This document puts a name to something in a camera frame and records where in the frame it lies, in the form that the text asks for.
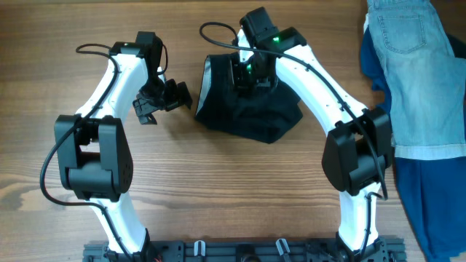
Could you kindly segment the black shorts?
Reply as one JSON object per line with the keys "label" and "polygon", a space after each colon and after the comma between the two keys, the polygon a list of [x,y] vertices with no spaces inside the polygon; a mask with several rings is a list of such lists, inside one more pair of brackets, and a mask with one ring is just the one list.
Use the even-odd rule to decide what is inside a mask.
{"label": "black shorts", "polygon": [[237,53],[208,55],[194,118],[211,130],[274,143],[299,123],[299,96],[284,82],[240,90],[233,80]]}

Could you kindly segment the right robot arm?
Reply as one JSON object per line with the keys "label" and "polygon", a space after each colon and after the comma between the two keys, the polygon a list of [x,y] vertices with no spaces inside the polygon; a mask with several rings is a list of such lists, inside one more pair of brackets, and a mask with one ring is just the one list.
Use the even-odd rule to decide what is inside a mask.
{"label": "right robot arm", "polygon": [[307,40],[295,28],[279,30],[263,7],[248,12],[240,27],[236,48],[242,75],[248,81],[271,76],[286,84],[323,128],[322,167],[340,198],[336,258],[380,261],[386,252],[375,217],[377,200],[388,198],[388,115],[349,95],[321,66]]}

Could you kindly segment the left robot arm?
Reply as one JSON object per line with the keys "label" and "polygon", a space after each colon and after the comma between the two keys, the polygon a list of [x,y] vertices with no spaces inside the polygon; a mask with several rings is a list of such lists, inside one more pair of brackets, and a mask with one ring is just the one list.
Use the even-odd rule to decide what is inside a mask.
{"label": "left robot arm", "polygon": [[77,206],[89,206],[108,237],[84,246],[84,261],[160,261],[148,229],[139,221],[128,193],[133,158],[123,124],[133,108],[141,124],[156,124],[155,111],[191,107],[185,82],[165,78],[160,60],[167,48],[154,32],[138,32],[134,42],[118,41],[104,57],[108,68],[90,99],[73,115],[60,115],[55,145],[63,188]]}

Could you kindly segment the light blue denim shorts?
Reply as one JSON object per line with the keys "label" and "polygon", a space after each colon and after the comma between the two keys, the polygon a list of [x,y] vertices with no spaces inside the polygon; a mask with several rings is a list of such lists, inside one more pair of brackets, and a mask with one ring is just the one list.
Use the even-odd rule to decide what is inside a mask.
{"label": "light blue denim shorts", "polygon": [[391,94],[398,158],[465,155],[465,60],[429,1],[370,0],[368,29]]}

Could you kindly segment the blue garment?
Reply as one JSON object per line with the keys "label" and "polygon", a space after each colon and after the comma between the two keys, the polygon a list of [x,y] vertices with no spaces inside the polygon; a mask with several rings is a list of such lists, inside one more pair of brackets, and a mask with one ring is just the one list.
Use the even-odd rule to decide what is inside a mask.
{"label": "blue garment", "polygon": [[[361,68],[372,88],[384,93],[390,116],[391,94],[366,28]],[[396,185],[421,249],[429,261],[448,261],[465,251],[465,155],[418,160],[395,155]]]}

